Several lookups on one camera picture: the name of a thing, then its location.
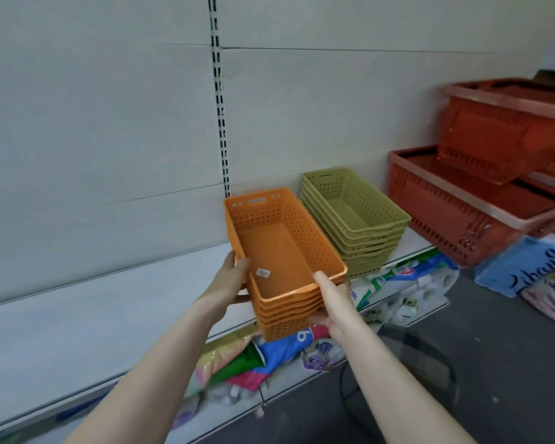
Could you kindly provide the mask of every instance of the person's right hand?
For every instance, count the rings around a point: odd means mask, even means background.
[[[333,339],[341,343],[344,339],[344,331],[354,322],[362,322],[362,318],[353,305],[350,286],[345,281],[335,286],[323,271],[317,271],[313,277],[321,289],[328,316],[324,314],[311,315],[308,322],[328,327],[329,334]]]

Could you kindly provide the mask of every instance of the floor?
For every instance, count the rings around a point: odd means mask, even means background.
[[[448,296],[451,306],[415,328],[453,363],[458,421],[480,443],[555,443],[555,323],[521,299],[481,288],[468,275]],[[271,403],[264,418],[248,415],[202,443],[375,442],[346,414],[339,371]],[[354,384],[352,377],[345,374],[344,388]],[[349,402],[377,433],[361,394]]]

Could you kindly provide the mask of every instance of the person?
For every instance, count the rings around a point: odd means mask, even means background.
[[[163,443],[212,326],[238,295],[250,261],[234,252],[203,294],[84,419],[66,444]],[[395,358],[356,312],[345,284],[314,274],[326,314],[323,324],[343,347],[356,380],[388,444],[475,441]]]

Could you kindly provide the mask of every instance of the hand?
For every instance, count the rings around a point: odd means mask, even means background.
[[[239,304],[251,300],[249,295],[238,296],[238,292],[244,289],[244,278],[250,265],[250,259],[241,259],[235,265],[234,251],[230,251],[224,259],[222,268],[214,276],[212,283],[196,300],[196,302],[211,308],[211,319],[214,324],[224,318],[226,309],[230,304]]]
[[[362,318],[356,311],[350,295],[348,281],[335,286],[323,271],[317,271],[312,275],[321,289],[321,295],[327,308],[328,316],[324,314],[309,316],[310,324],[320,324],[329,328],[329,334],[338,343],[344,340],[344,330],[349,324],[356,321],[362,322]]]

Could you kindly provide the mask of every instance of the forearm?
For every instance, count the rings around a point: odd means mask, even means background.
[[[341,344],[388,444],[475,442],[360,318],[342,332]]]
[[[66,444],[163,443],[213,322],[205,303],[196,301]]]

